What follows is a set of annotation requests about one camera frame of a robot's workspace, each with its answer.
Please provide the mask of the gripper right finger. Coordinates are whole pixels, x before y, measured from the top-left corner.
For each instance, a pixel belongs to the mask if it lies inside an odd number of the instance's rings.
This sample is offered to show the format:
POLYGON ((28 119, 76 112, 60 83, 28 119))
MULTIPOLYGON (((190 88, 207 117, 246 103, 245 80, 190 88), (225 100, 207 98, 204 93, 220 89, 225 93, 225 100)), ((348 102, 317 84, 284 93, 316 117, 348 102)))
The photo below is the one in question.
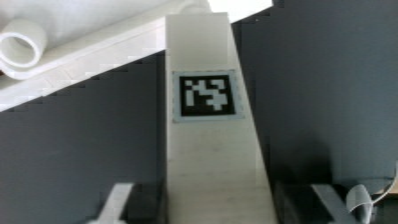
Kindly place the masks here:
POLYGON ((280 224, 369 224, 374 200, 362 184, 346 195, 328 184, 275 185, 275 208, 280 224))

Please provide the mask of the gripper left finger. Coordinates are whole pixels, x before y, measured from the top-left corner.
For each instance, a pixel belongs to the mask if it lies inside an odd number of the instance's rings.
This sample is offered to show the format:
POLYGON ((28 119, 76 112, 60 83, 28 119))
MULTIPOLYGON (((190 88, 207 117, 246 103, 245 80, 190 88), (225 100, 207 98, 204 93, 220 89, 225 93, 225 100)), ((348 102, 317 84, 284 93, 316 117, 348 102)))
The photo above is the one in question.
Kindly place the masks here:
POLYGON ((87 224, 163 224, 163 189, 158 183, 117 183, 87 224))

